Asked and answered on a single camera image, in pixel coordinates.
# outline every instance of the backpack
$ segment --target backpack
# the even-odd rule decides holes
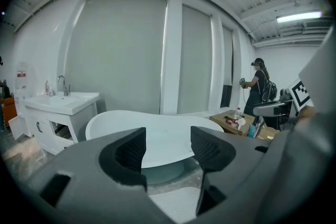
[[[268,101],[273,101],[275,99],[275,97],[277,97],[278,89],[277,89],[277,86],[275,85],[274,82],[271,82],[270,80],[267,80],[264,72],[263,72],[263,74],[265,76],[266,82],[264,84],[264,89],[263,89],[262,92],[260,91],[259,82],[257,82],[257,83],[258,83],[258,89],[259,89],[261,102],[265,103],[265,102],[268,102]]]

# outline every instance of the black outfit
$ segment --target black outfit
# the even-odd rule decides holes
[[[261,70],[258,70],[254,76],[258,77],[259,80],[256,84],[254,84],[251,87],[250,96],[247,99],[246,106],[244,109],[244,113],[251,116],[254,116],[253,114],[254,105],[261,103],[261,93],[263,92],[266,83],[266,76],[264,72],[262,72]]]

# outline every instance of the cardboard box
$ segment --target cardboard box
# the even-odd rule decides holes
[[[253,124],[254,117],[250,116],[250,115],[247,115],[247,114],[243,114],[246,123],[238,131],[237,130],[238,125],[237,126],[232,126],[231,124],[226,122],[227,119],[225,118],[227,116],[227,117],[233,119],[234,114],[235,114],[235,111],[230,110],[230,111],[226,111],[226,112],[221,113],[221,114],[213,115],[213,116],[210,117],[210,120],[212,120],[213,122],[216,122],[218,125],[220,125],[223,128],[224,132],[226,132],[226,133],[247,136],[250,124]]]
[[[266,124],[264,124],[261,127],[261,130],[259,131],[257,138],[264,140],[273,140],[273,138],[277,133],[279,133],[279,130],[275,130],[274,128],[268,127]]]

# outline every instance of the orange chair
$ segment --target orange chair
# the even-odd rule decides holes
[[[1,104],[4,105],[2,112],[4,114],[5,126],[9,127],[8,121],[17,116],[14,97],[2,99]]]

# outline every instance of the cabinet door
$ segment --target cabinet door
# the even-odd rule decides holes
[[[38,144],[46,151],[56,155],[59,147],[51,123],[44,119],[30,118],[30,125]]]

